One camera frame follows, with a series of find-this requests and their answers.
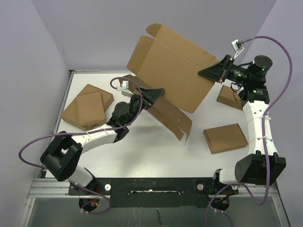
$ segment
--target table surface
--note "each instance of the table surface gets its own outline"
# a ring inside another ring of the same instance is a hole
[[[125,74],[74,74],[64,109],[87,85],[92,84],[114,95],[114,102],[106,111],[109,120],[116,103],[129,102],[109,82]],[[232,168],[247,156],[249,147],[211,154],[203,135],[204,129],[238,123],[248,139],[248,128],[242,111],[216,102],[221,89],[216,83],[195,113],[185,113],[193,121],[191,134],[185,143],[180,141],[147,111],[142,111],[129,126],[128,135],[114,144],[99,146],[84,153],[79,165],[95,177],[212,177],[218,168]],[[58,131],[81,130],[60,120]],[[46,177],[53,177],[47,172]]]

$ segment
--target brown cardboard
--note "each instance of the brown cardboard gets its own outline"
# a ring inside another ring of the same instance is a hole
[[[113,100],[111,93],[87,84],[62,112],[61,118],[82,130],[91,130],[96,124],[106,123],[105,111]]]
[[[217,102],[223,103],[225,105],[228,105],[230,107],[236,108],[238,110],[242,110],[241,102],[238,102],[235,100],[240,100],[238,94],[235,92],[233,96],[233,91],[230,87],[223,85],[221,88],[221,91],[219,93],[219,96],[217,97]]]
[[[238,124],[230,124],[203,131],[212,154],[244,148],[248,142]]]
[[[214,85],[197,73],[218,60],[164,25],[146,31],[153,38],[140,37],[127,68],[148,86],[164,88],[172,105],[193,113]]]
[[[132,75],[126,75],[124,77],[133,80],[143,88],[151,88],[138,77]],[[138,94],[138,91],[135,89],[133,83],[129,84],[129,89]],[[171,132],[173,132],[178,140],[183,137],[184,133],[186,134],[186,140],[188,139],[192,126],[191,119],[189,119],[181,110],[176,108],[166,98],[161,96],[148,110],[148,112],[158,119],[158,121],[160,121],[163,125],[165,125]]]

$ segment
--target flattened cardboard box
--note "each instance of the flattened cardboard box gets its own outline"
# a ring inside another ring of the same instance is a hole
[[[244,148],[248,142],[239,124],[230,124],[203,131],[212,154]]]
[[[149,112],[179,140],[184,133],[188,138],[192,121],[179,109],[197,109],[214,85],[198,71],[218,60],[164,25],[152,24],[146,31],[152,37],[140,37],[127,68],[147,87],[165,89]]]
[[[105,111],[113,102],[111,93],[87,84],[62,112],[61,118],[82,130],[106,123]]]
[[[235,100],[235,98],[237,100],[240,100],[236,92],[234,93],[230,87],[223,85],[220,90],[219,96],[217,97],[217,102],[236,108],[238,110],[242,110],[241,102]]]

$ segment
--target white table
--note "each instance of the white table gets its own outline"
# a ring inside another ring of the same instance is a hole
[[[114,95],[114,102],[106,111],[109,120],[115,104],[129,101],[121,92],[113,90],[109,82],[125,74],[74,74],[66,98],[66,108],[87,84]],[[95,177],[212,177],[218,168],[234,167],[247,156],[248,146],[220,154],[211,154],[203,130],[238,123],[248,139],[245,115],[242,111],[216,102],[222,85],[215,84],[194,114],[186,113],[193,121],[186,144],[146,111],[129,126],[130,132],[115,144],[106,144],[83,154],[79,165]],[[80,132],[78,128],[60,120],[58,131]]]

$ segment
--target metal frame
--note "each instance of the metal frame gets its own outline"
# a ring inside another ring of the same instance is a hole
[[[68,95],[70,87],[71,87],[73,75],[76,73],[100,73],[100,71],[72,71],[71,77],[67,84],[67,88],[65,90],[65,93],[64,93],[61,105],[60,105],[60,109],[58,112],[58,118],[56,120],[54,130],[53,130],[54,133],[56,133],[58,131],[60,120],[61,120],[60,114],[64,109],[67,95]],[[30,187],[28,197],[27,197],[27,200],[25,203],[25,207],[24,207],[24,210],[23,210],[20,222],[19,222],[19,227],[28,226],[36,198],[79,198],[80,196],[69,196],[68,195],[69,186],[70,186],[70,183],[68,181],[58,182],[54,178],[33,179],[32,185]],[[248,187],[251,190],[251,192],[254,194],[254,196],[262,197],[264,195],[264,186],[248,185]],[[234,196],[238,196],[238,197],[249,197],[250,196],[244,187],[239,187],[238,189],[239,189],[239,194],[234,195]],[[276,186],[270,188],[268,196],[273,199],[280,225],[282,227],[290,227],[290,223],[287,218],[286,211],[284,209],[282,200],[279,196]],[[91,196],[81,196],[81,198],[90,198],[90,197]]]

